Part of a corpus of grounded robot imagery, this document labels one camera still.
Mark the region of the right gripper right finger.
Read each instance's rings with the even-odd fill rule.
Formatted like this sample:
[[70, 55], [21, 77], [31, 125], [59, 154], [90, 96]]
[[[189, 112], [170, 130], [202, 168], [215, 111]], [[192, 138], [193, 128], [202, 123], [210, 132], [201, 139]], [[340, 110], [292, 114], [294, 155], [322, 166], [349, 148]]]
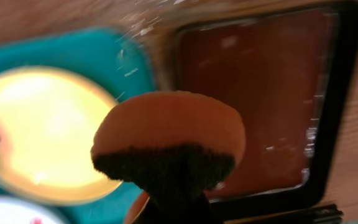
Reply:
[[129, 224], [223, 224], [205, 194], [186, 208], [163, 210], [143, 191], [129, 209]]

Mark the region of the red and black sponge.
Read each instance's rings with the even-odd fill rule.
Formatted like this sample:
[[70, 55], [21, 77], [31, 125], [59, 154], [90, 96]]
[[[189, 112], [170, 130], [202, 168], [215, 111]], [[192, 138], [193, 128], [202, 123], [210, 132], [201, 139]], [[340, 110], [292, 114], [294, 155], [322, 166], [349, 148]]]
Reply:
[[240, 114], [187, 91], [145, 93], [115, 106], [91, 148], [94, 168], [156, 200], [188, 201], [224, 181], [242, 160]]

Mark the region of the yellow-green plate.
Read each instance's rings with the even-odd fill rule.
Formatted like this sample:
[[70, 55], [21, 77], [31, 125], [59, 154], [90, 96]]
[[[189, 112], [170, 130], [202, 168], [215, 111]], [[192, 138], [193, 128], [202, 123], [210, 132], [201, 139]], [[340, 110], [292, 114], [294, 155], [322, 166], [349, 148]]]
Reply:
[[114, 97], [95, 82], [53, 67], [0, 73], [0, 186], [43, 203], [98, 200], [120, 181], [96, 171], [90, 150]]

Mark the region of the light blue plate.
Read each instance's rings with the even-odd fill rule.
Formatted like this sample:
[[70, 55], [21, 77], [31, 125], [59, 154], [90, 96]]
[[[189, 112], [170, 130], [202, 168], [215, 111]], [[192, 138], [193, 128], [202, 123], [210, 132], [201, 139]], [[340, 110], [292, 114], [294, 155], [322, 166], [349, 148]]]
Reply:
[[0, 224], [66, 224], [69, 221], [41, 205], [0, 195]]

